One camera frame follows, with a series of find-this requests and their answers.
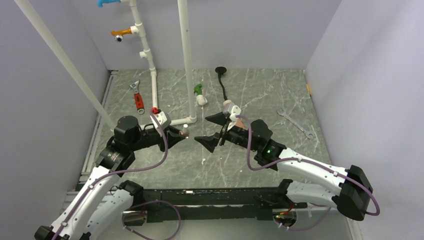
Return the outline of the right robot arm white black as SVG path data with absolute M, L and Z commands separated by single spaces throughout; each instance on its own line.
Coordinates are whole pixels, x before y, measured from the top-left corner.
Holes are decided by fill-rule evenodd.
M 299 203 L 327 206 L 355 221 L 380 214 L 373 188 L 360 167 L 338 167 L 306 157 L 273 140 L 273 132 L 261 119 L 247 121 L 246 129 L 230 127 L 230 118 L 222 112 L 208 116 L 206 120 L 222 127 L 211 136 L 194 138 L 210 153 L 217 146 L 230 142 L 246 149 L 246 164 L 252 171 L 291 171 L 310 181 L 282 180 L 275 194 L 280 207 Z

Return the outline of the glitter nail polish bottle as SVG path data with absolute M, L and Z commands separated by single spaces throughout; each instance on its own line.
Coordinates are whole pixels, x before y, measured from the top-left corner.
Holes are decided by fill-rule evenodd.
M 184 125 L 182 126 L 182 129 L 179 131 L 179 134 L 180 134 L 181 136 L 185 137 L 186 139 L 188 139 L 188 138 L 189 138 L 189 136 L 190 136 L 190 131 L 189 131 L 189 126 L 188 126 L 188 124 L 184 124 Z

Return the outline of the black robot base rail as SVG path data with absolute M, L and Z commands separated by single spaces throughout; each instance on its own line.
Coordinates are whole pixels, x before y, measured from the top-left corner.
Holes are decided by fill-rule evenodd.
M 294 214 L 306 203 L 292 203 L 278 187 L 147 189 L 126 180 L 113 188 L 133 197 L 125 223 L 177 220 L 256 219 L 270 221 L 280 212 Z

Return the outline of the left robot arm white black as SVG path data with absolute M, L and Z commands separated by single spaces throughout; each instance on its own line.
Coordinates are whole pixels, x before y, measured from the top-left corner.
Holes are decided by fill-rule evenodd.
M 51 225 L 37 229 L 36 240 L 95 240 L 123 211 L 143 205 L 143 187 L 129 180 L 122 182 L 110 199 L 102 201 L 125 173 L 132 172 L 129 167 L 136 159 L 136 151 L 157 145 L 164 155 L 149 167 L 154 169 L 165 161 L 171 147 L 189 136 L 188 125 L 182 129 L 171 126 L 165 112 L 152 114 L 150 119 L 151 123 L 144 127 L 135 116 L 118 120 L 86 183 Z

